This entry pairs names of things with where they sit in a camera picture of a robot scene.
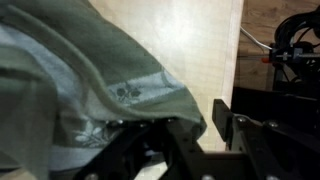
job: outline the light wood surface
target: light wood surface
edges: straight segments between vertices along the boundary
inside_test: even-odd
[[[223,151],[211,114],[214,98],[231,102],[243,0],[90,2],[187,85],[208,124],[201,147]],[[137,179],[157,179],[165,169],[164,164],[144,169]]]

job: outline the black metal frame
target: black metal frame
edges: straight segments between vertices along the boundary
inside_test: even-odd
[[[213,120],[229,151],[204,153],[185,128],[197,127],[188,121],[137,124],[128,126],[74,179],[92,174],[99,180],[134,179],[150,160],[145,155],[150,149],[162,152],[167,163],[161,180],[320,179],[320,142],[315,137],[278,120],[258,122],[234,114],[222,100],[214,101]]]

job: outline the wood grain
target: wood grain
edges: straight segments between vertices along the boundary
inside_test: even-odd
[[[208,124],[201,147],[224,150],[211,113],[214,98],[231,102],[243,1],[90,2],[186,84]]]
[[[314,11],[318,5],[318,0],[245,0],[241,25],[256,39],[269,45],[274,42],[274,32],[284,19],[298,13]],[[311,31],[303,40],[319,43]],[[263,54],[268,54],[268,51],[262,51],[244,35],[240,35],[238,56]],[[237,62],[236,86],[270,90],[273,79],[271,66],[262,64],[260,58],[249,60],[242,57],[238,58],[238,61],[240,62]]]

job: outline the black cable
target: black cable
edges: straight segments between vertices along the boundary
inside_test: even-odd
[[[306,30],[305,30],[305,31],[300,35],[300,37],[298,38],[297,42],[300,42],[300,41],[301,41],[301,39],[303,38],[303,36],[304,36],[304,35],[306,35],[306,34],[307,34],[307,32],[309,32],[311,29],[312,29],[312,28],[308,28],[308,29],[306,29]]]
[[[320,11],[291,16],[284,20],[276,29],[275,48],[289,47],[291,39],[299,30],[304,28],[314,29],[317,27],[320,27]]]

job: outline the wire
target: wire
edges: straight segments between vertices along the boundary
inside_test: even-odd
[[[248,31],[246,31],[245,29],[243,29],[243,27],[240,27],[240,31],[245,35],[247,36],[247,38],[249,38],[253,43],[255,43],[256,45],[258,45],[259,47],[261,48],[265,48],[265,49],[268,49],[268,50],[271,50],[272,48],[265,45],[265,44],[262,44],[261,42],[259,42],[256,38],[254,38]]]
[[[309,32],[311,29],[312,29],[312,28],[309,27],[307,30],[305,30],[305,31],[300,35],[300,37],[298,38],[297,42],[300,42],[301,39],[303,38],[303,36],[306,35],[307,32]]]

